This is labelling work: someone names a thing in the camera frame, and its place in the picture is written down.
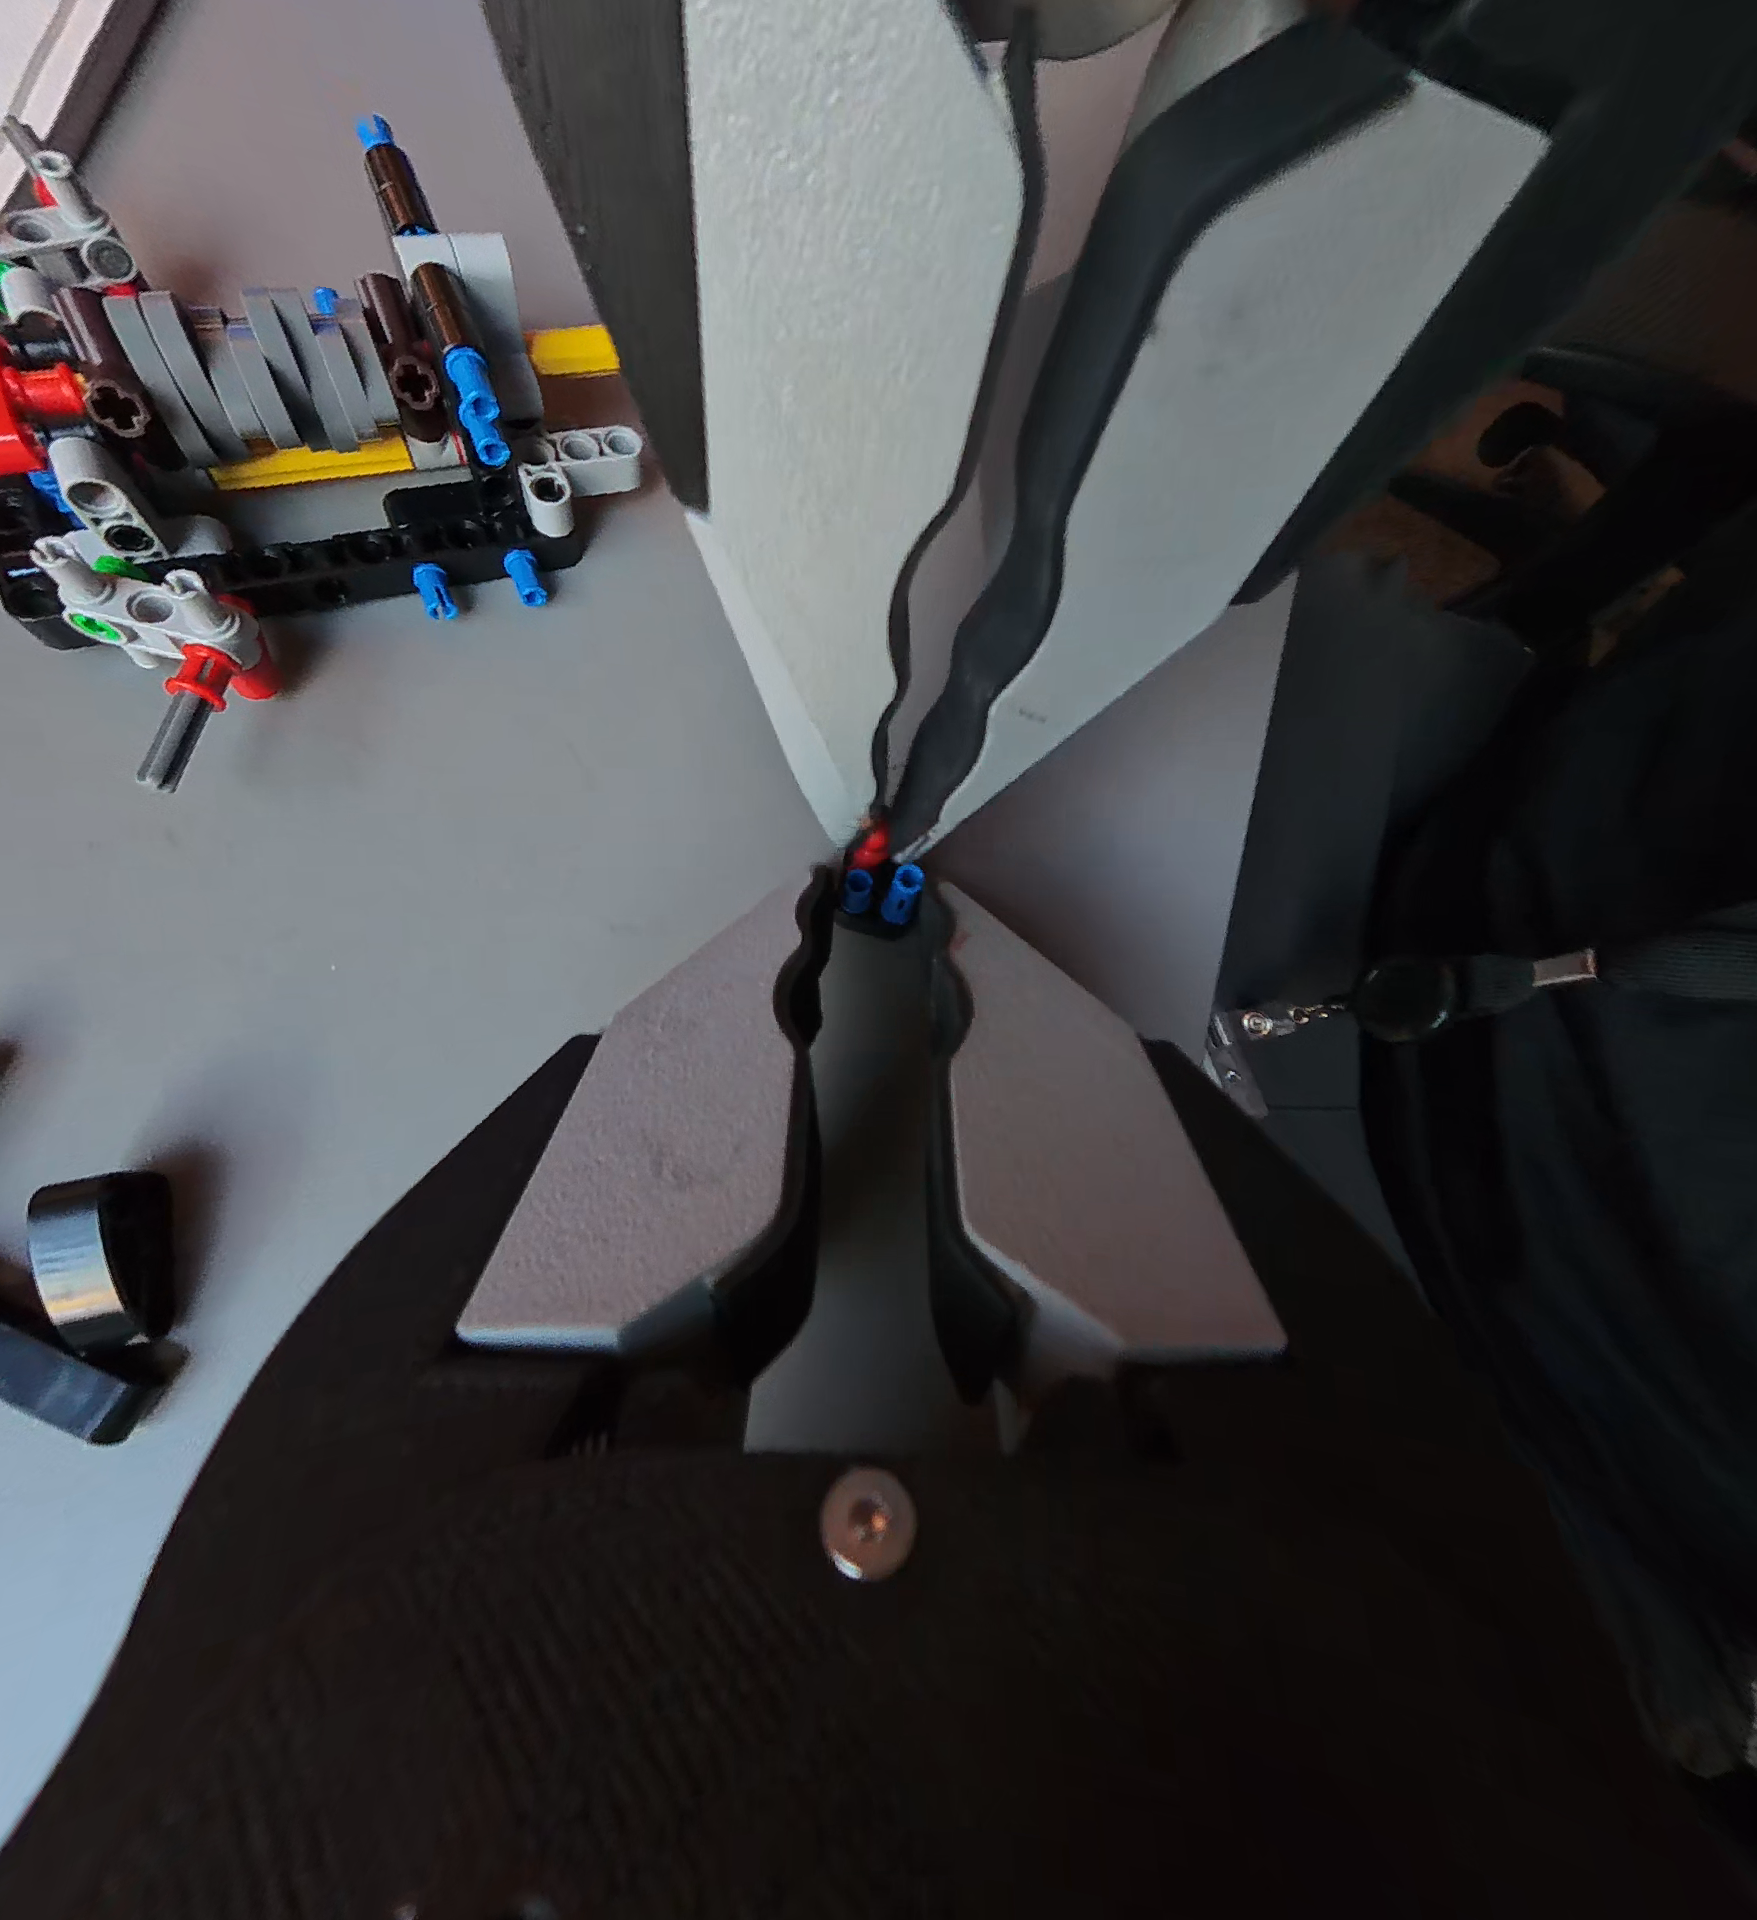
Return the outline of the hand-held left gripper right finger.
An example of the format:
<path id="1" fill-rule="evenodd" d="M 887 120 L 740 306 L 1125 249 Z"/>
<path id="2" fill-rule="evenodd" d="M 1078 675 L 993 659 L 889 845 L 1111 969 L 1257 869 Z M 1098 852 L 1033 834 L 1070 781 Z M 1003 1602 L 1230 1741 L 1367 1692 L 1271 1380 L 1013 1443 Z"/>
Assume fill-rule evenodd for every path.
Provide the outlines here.
<path id="1" fill-rule="evenodd" d="M 960 1401 L 1282 1356 L 1137 1033 L 963 889 L 927 911 L 927 1273 Z"/>

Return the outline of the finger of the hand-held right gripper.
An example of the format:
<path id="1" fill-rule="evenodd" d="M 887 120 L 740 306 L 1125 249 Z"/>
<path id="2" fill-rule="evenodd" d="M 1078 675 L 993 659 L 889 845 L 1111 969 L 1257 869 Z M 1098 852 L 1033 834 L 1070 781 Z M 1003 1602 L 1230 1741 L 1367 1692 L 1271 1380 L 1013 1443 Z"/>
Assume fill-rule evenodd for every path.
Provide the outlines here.
<path id="1" fill-rule="evenodd" d="M 1034 16 L 686 2 L 699 555 L 817 826 L 887 786 L 897 582 L 966 490 L 1044 206 Z"/>
<path id="2" fill-rule="evenodd" d="M 1307 2 L 1173 2 L 889 798 L 919 852 L 1250 585 L 1546 135 Z"/>

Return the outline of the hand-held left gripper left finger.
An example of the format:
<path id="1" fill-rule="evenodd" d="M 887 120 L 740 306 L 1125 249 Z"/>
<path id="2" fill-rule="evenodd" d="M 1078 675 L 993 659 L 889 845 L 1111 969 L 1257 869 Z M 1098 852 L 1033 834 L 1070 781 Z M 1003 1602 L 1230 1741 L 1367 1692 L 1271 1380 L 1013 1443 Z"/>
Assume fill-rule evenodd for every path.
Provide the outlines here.
<path id="1" fill-rule="evenodd" d="M 598 1033 L 475 1279 L 469 1348 L 749 1386 L 816 1289 L 809 1049 L 832 872 L 758 898 Z"/>

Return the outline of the black lego piece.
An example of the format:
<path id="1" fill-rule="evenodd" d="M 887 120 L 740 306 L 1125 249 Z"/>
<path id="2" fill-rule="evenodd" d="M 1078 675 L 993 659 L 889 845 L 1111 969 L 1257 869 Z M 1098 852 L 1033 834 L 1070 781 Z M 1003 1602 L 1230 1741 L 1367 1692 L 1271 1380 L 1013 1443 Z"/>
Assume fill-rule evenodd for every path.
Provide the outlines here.
<path id="1" fill-rule="evenodd" d="M 923 869 L 912 861 L 846 865 L 832 925 L 884 943 L 903 942 L 920 911 Z"/>

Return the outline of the partly built lego assembly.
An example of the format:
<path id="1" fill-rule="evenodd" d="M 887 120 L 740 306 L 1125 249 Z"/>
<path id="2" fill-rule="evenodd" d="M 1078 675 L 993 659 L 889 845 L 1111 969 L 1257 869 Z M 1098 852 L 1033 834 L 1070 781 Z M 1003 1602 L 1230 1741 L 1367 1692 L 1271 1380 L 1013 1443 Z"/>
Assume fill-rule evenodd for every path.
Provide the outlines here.
<path id="1" fill-rule="evenodd" d="M 50 649 L 157 672 L 139 785 L 171 794 L 210 715 L 273 702 L 266 620 L 414 597 L 522 608 L 578 562 L 578 505 L 638 490 L 635 424 L 551 423 L 541 373 L 615 373 L 602 324 L 527 333 L 497 232 L 441 232 L 388 123 L 360 123 L 394 270 L 244 287 L 144 283 L 62 150 L 19 120 L 0 213 L 0 605 Z"/>

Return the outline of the black curved lego panel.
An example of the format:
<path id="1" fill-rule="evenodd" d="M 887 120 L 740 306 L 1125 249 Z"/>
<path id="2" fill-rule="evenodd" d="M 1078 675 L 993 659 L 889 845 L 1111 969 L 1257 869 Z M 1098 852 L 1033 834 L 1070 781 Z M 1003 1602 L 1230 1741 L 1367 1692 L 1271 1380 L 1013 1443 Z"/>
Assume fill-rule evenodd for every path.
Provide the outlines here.
<path id="1" fill-rule="evenodd" d="M 29 1311 L 0 1309 L 0 1406 L 94 1450 L 121 1443 L 180 1356 L 173 1190 L 160 1170 L 39 1186 Z"/>

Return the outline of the black office chair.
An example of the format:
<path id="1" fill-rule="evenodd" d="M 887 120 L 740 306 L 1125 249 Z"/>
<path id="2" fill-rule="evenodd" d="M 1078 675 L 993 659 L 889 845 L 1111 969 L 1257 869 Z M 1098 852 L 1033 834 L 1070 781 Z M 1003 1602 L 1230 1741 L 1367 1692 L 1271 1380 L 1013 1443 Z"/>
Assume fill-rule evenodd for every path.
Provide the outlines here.
<path id="1" fill-rule="evenodd" d="M 1526 356 L 1481 428 L 1471 477 L 1401 467 L 1394 505 L 1483 554 L 1439 600 L 1529 642 L 1559 642 L 1662 577 L 1683 577 L 1757 505 L 1757 398 L 1599 346 Z"/>

